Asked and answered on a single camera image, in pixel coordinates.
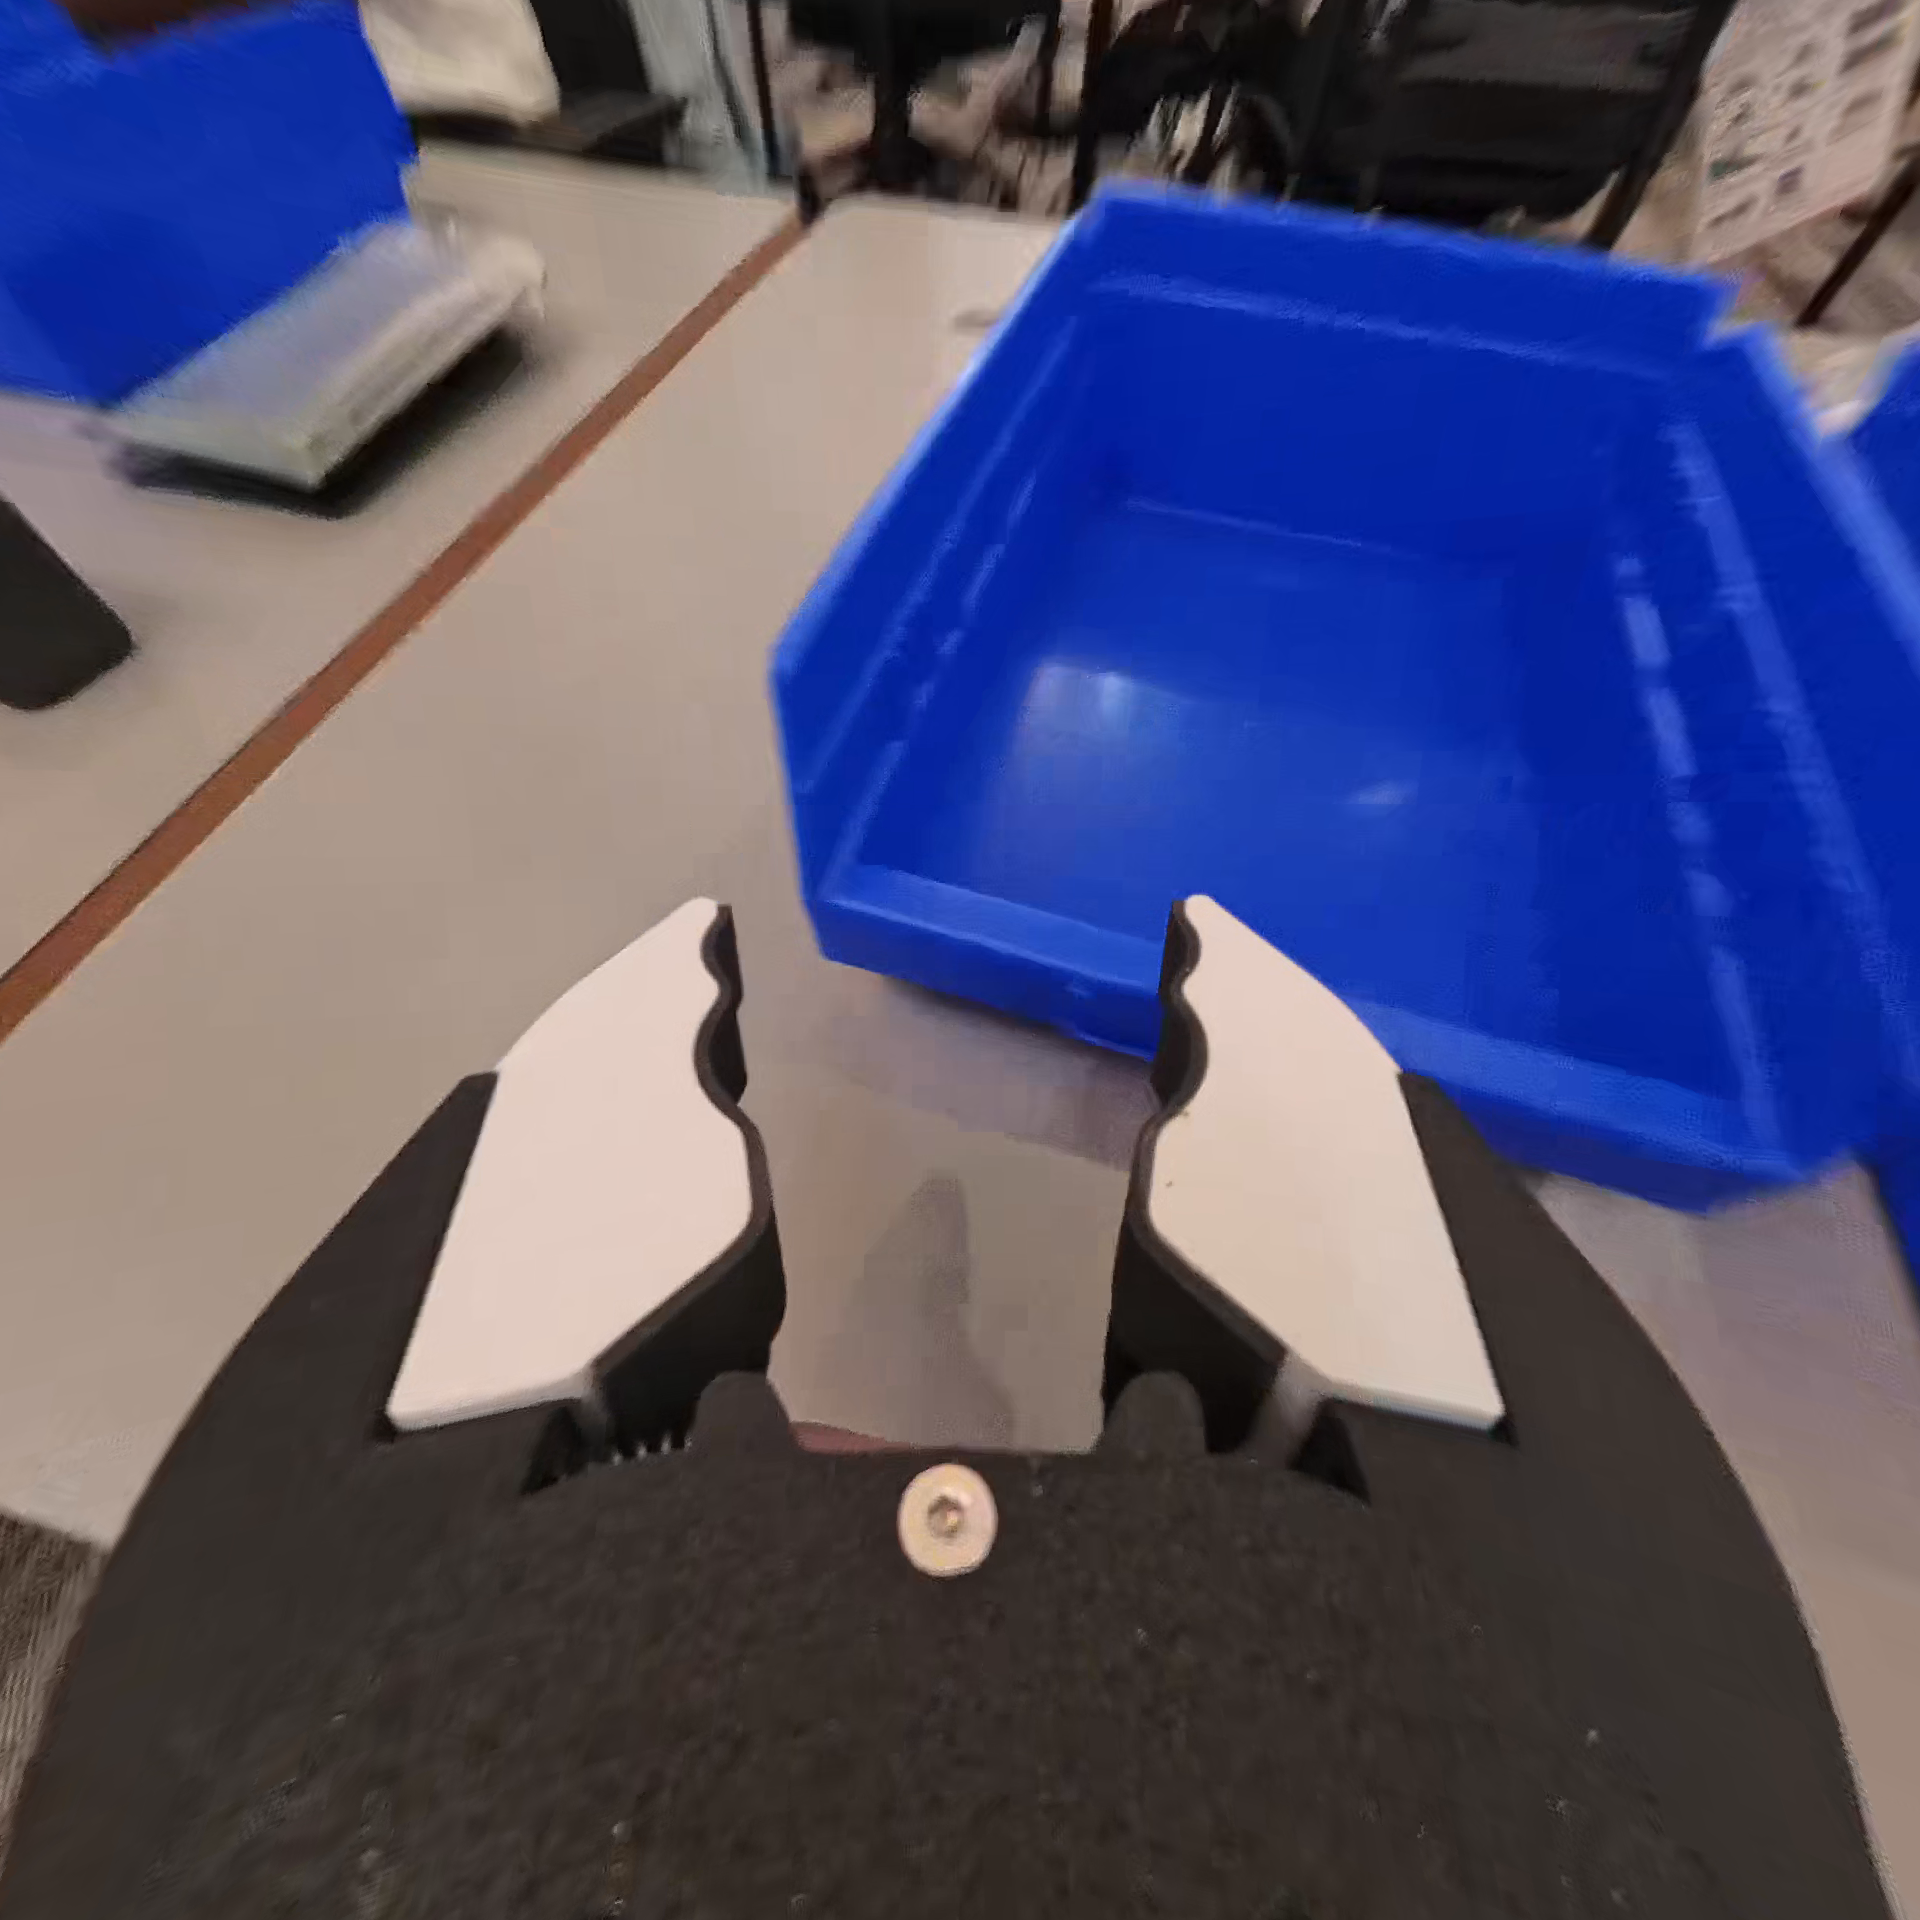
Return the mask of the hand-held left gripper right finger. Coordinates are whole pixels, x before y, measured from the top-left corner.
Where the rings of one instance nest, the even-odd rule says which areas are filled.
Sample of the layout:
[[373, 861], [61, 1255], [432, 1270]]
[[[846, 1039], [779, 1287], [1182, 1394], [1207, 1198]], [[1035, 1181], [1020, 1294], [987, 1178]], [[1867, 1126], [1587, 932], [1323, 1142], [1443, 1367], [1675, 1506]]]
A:
[[1168, 912], [1158, 1009], [1109, 1409], [1171, 1373], [1205, 1433], [1307, 1433], [1332, 1400], [1492, 1433], [1503, 1394], [1374, 1031], [1209, 896]]

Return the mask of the printed poster board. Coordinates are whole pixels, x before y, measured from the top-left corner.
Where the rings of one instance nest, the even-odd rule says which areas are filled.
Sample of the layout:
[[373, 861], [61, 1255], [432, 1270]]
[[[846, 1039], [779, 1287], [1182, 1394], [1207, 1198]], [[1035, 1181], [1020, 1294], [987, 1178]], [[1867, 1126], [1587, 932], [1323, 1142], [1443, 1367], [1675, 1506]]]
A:
[[1737, 1], [1677, 143], [1681, 257], [1755, 248], [1867, 193], [1915, 78], [1915, 1]]

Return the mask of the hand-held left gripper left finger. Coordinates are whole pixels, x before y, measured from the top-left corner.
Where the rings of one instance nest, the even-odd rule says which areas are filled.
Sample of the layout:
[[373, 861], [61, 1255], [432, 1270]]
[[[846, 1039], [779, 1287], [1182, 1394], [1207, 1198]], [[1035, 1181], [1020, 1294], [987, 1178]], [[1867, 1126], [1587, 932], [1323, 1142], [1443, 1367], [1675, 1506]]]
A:
[[709, 1380], [766, 1369], [784, 1272], [737, 1002], [734, 916], [694, 896], [501, 1055], [392, 1429], [567, 1405], [683, 1433]]

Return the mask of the grey desk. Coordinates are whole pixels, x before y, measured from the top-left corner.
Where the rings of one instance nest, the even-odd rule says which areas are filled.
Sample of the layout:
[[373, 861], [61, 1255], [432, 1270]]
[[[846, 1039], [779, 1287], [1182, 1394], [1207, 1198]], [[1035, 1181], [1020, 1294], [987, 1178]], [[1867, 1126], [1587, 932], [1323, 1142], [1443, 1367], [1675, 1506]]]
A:
[[[1388, 1050], [1499, 1425], [1109, 1409], [1158, 1041], [819, 945], [772, 655], [1001, 238], [815, 223], [6, 1044], [4, 1412], [135, 1431], [4, 1916], [1899, 1912], [1915, 1788], [1862, 1808], [1811, 1580], [1539, 1174], [1591, 1181]], [[694, 896], [766, 1369], [392, 1429], [496, 1062]], [[1889, 1225], [1872, 1161], [1607, 1190], [1655, 1249], [1840, 1167]]]

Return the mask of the grey table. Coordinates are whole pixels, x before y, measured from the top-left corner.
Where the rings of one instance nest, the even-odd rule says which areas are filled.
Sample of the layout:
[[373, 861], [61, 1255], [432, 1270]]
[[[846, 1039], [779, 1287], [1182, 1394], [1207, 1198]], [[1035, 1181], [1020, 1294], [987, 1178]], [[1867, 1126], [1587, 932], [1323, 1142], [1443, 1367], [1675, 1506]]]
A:
[[409, 186], [428, 223], [531, 245], [543, 304], [519, 361], [483, 375], [342, 517], [136, 487], [103, 418], [4, 397], [4, 497], [135, 638], [76, 700], [4, 711], [4, 969], [790, 220], [785, 197], [694, 175], [441, 143]]

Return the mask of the black object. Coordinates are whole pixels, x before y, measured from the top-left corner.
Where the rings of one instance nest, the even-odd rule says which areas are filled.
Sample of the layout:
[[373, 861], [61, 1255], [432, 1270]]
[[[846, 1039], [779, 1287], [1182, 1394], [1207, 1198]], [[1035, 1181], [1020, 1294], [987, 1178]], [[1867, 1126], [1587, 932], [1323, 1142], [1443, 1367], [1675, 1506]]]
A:
[[1, 706], [38, 713], [76, 700], [135, 654], [127, 623], [1, 500]]

